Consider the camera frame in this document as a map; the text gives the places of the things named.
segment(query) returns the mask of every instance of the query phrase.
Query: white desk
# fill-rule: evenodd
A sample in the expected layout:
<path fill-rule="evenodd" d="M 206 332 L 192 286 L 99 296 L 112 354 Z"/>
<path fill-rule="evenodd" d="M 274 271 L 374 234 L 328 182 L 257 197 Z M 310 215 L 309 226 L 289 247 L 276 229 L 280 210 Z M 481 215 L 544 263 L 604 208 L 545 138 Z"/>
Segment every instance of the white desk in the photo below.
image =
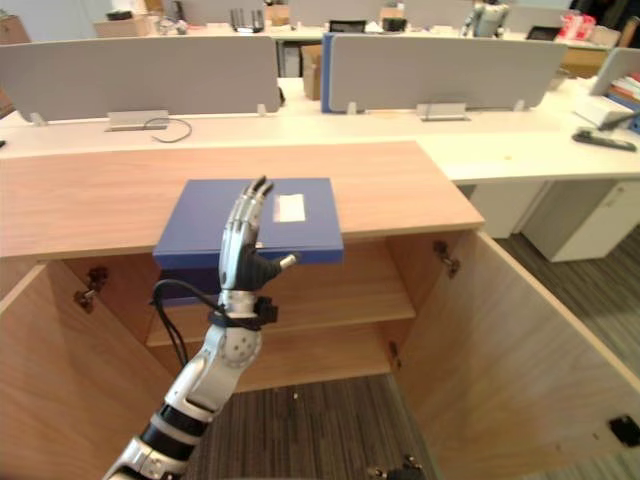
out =
<path fill-rule="evenodd" d="M 7 145 L 0 158 L 175 148 L 313 145 L 415 141 L 458 185 L 477 185 L 472 203 L 495 237 L 519 228 L 555 180 L 640 178 L 640 154 L 578 144 L 571 134 L 587 123 L 571 113 L 583 80 L 566 81 L 528 112 L 471 112 L 468 122 L 424 123 L 414 112 L 325 115 L 320 102 L 305 98 L 301 79 L 280 79 L 287 104 L 277 114 L 193 116 L 193 134 L 176 144 L 160 144 L 151 132 L 105 132 L 106 120 L 58 122 L 35 127 L 17 113 L 0 121 Z M 159 135 L 178 137 L 172 124 Z M 617 130 L 616 138 L 640 143 Z"/>
<path fill-rule="evenodd" d="M 258 35 L 269 36 L 276 41 L 290 41 L 290 42 L 312 42 L 322 40 L 322 36 L 327 33 L 327 29 L 323 27 L 305 27 L 301 26 L 295 30 L 291 29 L 290 25 L 283 25 L 278 27 L 267 27 L 264 32 L 261 33 L 236 33 L 228 24 L 209 24 L 206 27 L 192 27 L 189 30 L 188 35 L 195 36 L 224 36 L 224 35 Z M 157 36 L 155 31 L 149 34 L 150 36 Z M 458 31 L 406 31 L 403 33 L 391 34 L 394 36 L 404 37 L 457 37 Z M 506 40 L 525 40 L 526 34 L 518 32 L 507 32 L 504 36 Z M 595 43 L 583 41 L 583 40 L 557 40 L 558 42 L 566 43 L 570 48 L 586 49 L 586 50 L 601 50 L 609 51 L 611 47 L 604 45 L 596 45 Z"/>

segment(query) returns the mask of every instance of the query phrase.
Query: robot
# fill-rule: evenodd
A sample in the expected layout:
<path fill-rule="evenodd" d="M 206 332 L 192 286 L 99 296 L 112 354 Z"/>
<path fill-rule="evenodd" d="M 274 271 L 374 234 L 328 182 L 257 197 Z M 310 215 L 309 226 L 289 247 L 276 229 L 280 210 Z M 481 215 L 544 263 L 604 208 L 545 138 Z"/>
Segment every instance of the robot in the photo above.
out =
<path fill-rule="evenodd" d="M 165 326 L 172 325 L 161 306 L 166 282 L 189 290 L 206 303 L 212 309 L 211 326 L 202 348 L 188 363 L 182 338 L 178 334 L 183 347 L 180 355 L 170 333 L 184 368 L 144 432 L 131 439 L 103 480 L 179 480 L 207 426 L 231 397 L 240 375 L 256 359 L 262 344 L 260 330 L 275 321 L 277 307 L 270 298 L 257 297 L 255 292 L 299 260 L 295 253 L 279 260 L 266 260 L 256 253 L 260 214 L 272 189 L 273 183 L 266 177 L 254 180 L 231 210 L 218 264 L 218 303 L 184 282 L 163 280 L 156 284 L 153 303 L 160 305 L 158 313 Z M 411 456 L 405 458 L 403 469 L 374 469 L 370 475 L 389 480 L 425 478 L 422 467 Z"/>
<path fill-rule="evenodd" d="M 461 35 L 466 37 L 472 30 L 474 37 L 502 38 L 507 15 L 509 15 L 509 6 L 501 5 L 500 0 L 483 0 L 475 3 L 473 11 L 464 22 Z"/>

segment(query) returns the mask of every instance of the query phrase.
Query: wooden countertop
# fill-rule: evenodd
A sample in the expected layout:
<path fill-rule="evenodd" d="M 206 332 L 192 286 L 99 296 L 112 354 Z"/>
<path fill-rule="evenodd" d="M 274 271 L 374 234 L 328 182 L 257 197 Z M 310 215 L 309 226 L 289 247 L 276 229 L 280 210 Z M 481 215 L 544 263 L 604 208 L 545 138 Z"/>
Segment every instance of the wooden countertop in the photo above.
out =
<path fill-rule="evenodd" d="M 2 257 L 151 251 L 197 178 L 330 177 L 347 240 L 483 222 L 413 142 L 54 155 L 0 159 L 0 171 Z"/>

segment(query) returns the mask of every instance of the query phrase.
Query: gray desk divider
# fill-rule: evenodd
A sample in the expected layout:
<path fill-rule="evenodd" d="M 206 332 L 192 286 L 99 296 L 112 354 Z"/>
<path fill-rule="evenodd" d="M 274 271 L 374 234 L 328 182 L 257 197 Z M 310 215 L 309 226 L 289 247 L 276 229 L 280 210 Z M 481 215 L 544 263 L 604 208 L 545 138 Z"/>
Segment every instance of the gray desk divider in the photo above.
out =
<path fill-rule="evenodd" d="M 323 26 L 329 20 L 378 22 L 385 0 L 289 0 L 291 25 Z"/>
<path fill-rule="evenodd" d="M 473 4 L 466 0 L 405 0 L 404 15 L 413 28 L 462 28 L 472 8 Z"/>
<path fill-rule="evenodd" d="M 464 102 L 513 109 L 542 101 L 567 46 L 553 42 L 336 35 L 329 106 L 347 110 L 416 108 Z"/>
<path fill-rule="evenodd" d="M 0 47 L 0 85 L 23 118 L 108 112 L 257 113 L 280 106 L 269 37 L 161 37 Z"/>
<path fill-rule="evenodd" d="M 173 15 L 173 0 L 164 0 L 165 12 Z M 187 22 L 191 25 L 207 23 L 231 23 L 229 11 L 232 8 L 244 9 L 246 22 L 251 21 L 251 10 L 263 10 L 263 0 L 182 0 L 182 8 Z"/>
<path fill-rule="evenodd" d="M 616 48 L 600 68 L 591 95 L 604 95 L 611 82 L 634 72 L 640 72 L 640 49 Z"/>
<path fill-rule="evenodd" d="M 578 13 L 562 8 L 529 7 L 526 5 L 511 5 L 505 28 L 512 32 L 529 33 L 531 27 L 561 27 L 562 16 Z"/>

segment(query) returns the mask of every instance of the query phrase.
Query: blue binder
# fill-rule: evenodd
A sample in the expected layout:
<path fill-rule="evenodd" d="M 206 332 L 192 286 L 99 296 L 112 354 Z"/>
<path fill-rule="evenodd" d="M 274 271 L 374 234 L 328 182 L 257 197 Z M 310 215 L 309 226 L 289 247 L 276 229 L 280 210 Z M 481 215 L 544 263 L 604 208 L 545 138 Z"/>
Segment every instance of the blue binder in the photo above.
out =
<path fill-rule="evenodd" d="M 220 244 L 229 213 L 250 180 L 187 182 L 153 256 L 163 270 L 217 269 Z M 328 178 L 273 180 L 262 211 L 259 253 L 279 258 L 301 254 L 300 263 L 342 261 L 343 243 Z M 277 222 L 275 199 L 302 194 L 304 221 Z"/>

